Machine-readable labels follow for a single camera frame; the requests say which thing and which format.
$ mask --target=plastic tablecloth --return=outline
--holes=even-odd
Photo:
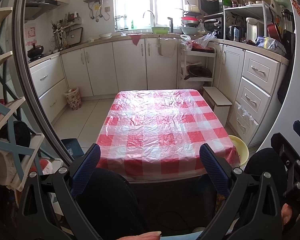
[[[117,94],[96,142],[97,167],[128,180],[165,180],[204,174],[207,143],[233,167],[239,156],[226,130],[197,90],[123,91]]]

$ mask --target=green basin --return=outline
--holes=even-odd
[[[152,27],[153,34],[167,34],[169,31],[169,27]]]

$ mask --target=black faucet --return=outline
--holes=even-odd
[[[173,19],[168,17],[168,20],[170,20],[171,33],[173,33]]]

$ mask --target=floral trash can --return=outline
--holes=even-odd
[[[72,88],[63,93],[68,101],[71,110],[77,110],[82,106],[79,88]]]

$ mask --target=yellow bucket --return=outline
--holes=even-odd
[[[235,148],[237,149],[237,152],[239,154],[240,159],[240,167],[244,166],[249,159],[249,150],[247,145],[242,141],[240,138],[234,135],[229,135],[232,143],[234,144]]]

